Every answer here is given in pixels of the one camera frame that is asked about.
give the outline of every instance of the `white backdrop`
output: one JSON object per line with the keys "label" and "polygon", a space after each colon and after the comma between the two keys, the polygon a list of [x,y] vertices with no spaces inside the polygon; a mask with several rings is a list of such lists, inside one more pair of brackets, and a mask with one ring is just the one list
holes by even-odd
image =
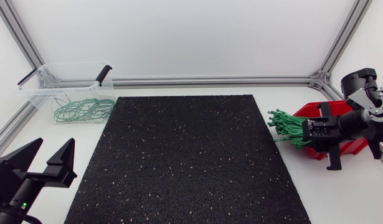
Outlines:
{"label": "white backdrop", "polygon": [[374,68],[383,86],[383,0],[371,3],[364,19],[333,71],[333,85],[341,91],[341,79],[362,68]]}
{"label": "white backdrop", "polygon": [[114,77],[306,76],[353,0],[12,0],[46,63]]}
{"label": "white backdrop", "polygon": [[26,102],[17,94],[17,83],[31,70],[0,17],[0,129]]}

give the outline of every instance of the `aluminum frame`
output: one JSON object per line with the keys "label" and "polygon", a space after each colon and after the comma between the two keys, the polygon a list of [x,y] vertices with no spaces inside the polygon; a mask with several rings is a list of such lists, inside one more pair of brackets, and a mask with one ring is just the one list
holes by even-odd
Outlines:
{"label": "aluminum frame", "polygon": [[[215,77],[113,79],[114,88],[195,88],[233,86],[308,86],[320,91],[328,100],[343,95],[331,84],[331,72],[341,58],[372,0],[355,0],[349,14],[317,72],[300,77]],[[44,64],[10,0],[0,0],[0,16],[32,68]],[[0,130],[0,155],[17,136],[37,109],[28,101]]]}

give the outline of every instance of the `white table surface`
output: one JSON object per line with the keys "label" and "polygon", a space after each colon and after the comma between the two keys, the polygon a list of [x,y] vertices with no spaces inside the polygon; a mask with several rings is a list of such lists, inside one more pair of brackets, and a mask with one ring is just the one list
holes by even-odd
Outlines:
{"label": "white table surface", "polygon": [[[252,94],[265,118],[269,110],[292,114],[303,105],[326,101],[318,91],[306,87],[165,88],[116,90],[117,96],[186,96]],[[69,189],[44,188],[29,211],[42,223],[63,223],[82,176],[97,145],[104,124],[54,124],[48,106],[26,124],[4,154],[42,137],[44,143],[29,171],[42,172],[46,161],[68,139],[75,138],[74,171]],[[270,128],[277,138],[274,128]],[[360,154],[343,155],[343,169],[327,171],[328,160],[317,161],[287,142],[277,146],[312,223],[383,223],[383,164],[367,148]]]}

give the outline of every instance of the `green zip tie bundle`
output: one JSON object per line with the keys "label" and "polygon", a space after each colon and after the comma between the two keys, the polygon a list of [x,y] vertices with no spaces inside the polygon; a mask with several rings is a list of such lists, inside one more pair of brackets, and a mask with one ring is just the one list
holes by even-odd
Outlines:
{"label": "green zip tie bundle", "polygon": [[96,98],[85,99],[81,101],[68,101],[54,98],[59,106],[53,110],[54,120],[57,123],[93,121],[96,123],[103,122],[110,117],[115,102],[110,99],[98,100]]}
{"label": "green zip tie bundle", "polygon": [[273,117],[269,118],[272,122],[268,122],[267,124],[270,127],[276,126],[277,134],[288,135],[288,137],[275,139],[274,141],[291,141],[291,144],[296,146],[297,149],[311,142],[303,141],[302,122],[308,118],[292,116],[279,109],[276,111],[268,111],[267,113],[273,115]]}

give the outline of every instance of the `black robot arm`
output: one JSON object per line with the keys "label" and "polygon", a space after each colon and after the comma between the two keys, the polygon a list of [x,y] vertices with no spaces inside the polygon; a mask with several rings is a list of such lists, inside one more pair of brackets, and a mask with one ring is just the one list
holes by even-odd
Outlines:
{"label": "black robot arm", "polygon": [[75,140],[68,140],[48,161],[43,173],[27,172],[41,138],[0,157],[0,224],[41,223],[27,213],[43,187],[70,187]]}
{"label": "black robot arm", "polygon": [[342,92],[352,111],[332,116],[328,103],[321,103],[321,117],[303,122],[304,141],[308,147],[329,156],[328,170],[341,170],[339,144],[359,138],[367,139],[375,159],[381,158],[379,144],[383,142],[383,87],[378,88],[376,71],[365,68],[349,75],[342,81]]}

